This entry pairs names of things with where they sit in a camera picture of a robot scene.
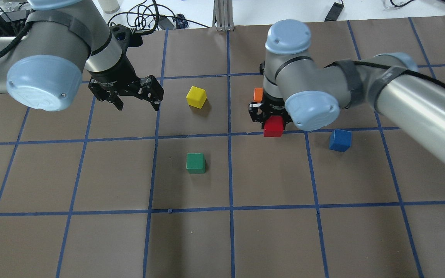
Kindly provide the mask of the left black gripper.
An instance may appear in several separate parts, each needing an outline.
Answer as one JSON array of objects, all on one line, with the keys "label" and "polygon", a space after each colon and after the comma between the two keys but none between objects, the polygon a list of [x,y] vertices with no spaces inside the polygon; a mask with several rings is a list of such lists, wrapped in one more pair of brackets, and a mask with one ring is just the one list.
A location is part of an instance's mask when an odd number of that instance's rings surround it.
[{"label": "left black gripper", "polygon": [[99,102],[113,104],[122,111],[124,103],[119,96],[134,96],[149,102],[154,111],[159,111],[164,89],[153,75],[139,78],[127,56],[121,56],[113,67],[104,71],[90,71],[88,88]]}]

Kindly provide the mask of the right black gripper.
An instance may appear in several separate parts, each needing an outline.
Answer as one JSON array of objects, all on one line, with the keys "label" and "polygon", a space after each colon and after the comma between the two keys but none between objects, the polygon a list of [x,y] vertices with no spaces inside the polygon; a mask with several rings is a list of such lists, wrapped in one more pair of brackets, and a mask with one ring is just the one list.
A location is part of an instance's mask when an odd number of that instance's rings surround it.
[{"label": "right black gripper", "polygon": [[285,108],[285,102],[282,98],[272,95],[263,95],[261,103],[250,102],[248,104],[248,113],[254,123],[259,123],[261,129],[264,129],[265,121],[270,116],[282,116],[283,130],[287,129],[288,124],[292,123],[292,118]]}]

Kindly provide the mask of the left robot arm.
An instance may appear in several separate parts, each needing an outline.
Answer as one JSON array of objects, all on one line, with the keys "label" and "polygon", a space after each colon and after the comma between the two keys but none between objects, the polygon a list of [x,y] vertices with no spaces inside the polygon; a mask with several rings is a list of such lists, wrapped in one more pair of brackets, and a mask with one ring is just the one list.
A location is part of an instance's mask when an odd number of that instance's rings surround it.
[{"label": "left robot arm", "polygon": [[67,109],[82,84],[118,110],[122,96],[159,110],[164,90],[149,75],[139,78],[126,56],[146,33],[109,26],[91,0],[30,0],[32,12],[14,37],[0,37],[0,95],[38,110]]}]

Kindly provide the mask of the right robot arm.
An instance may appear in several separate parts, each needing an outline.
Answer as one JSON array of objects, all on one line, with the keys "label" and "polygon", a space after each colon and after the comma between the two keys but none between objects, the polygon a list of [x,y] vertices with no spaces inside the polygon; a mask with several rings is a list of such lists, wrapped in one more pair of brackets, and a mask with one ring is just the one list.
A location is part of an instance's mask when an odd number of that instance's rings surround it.
[{"label": "right robot arm", "polygon": [[382,53],[317,67],[309,53],[311,30],[300,21],[274,23],[260,65],[263,96],[248,106],[264,127],[273,116],[314,131],[334,122],[341,109],[368,103],[445,164],[445,83],[418,71],[406,53]]}]

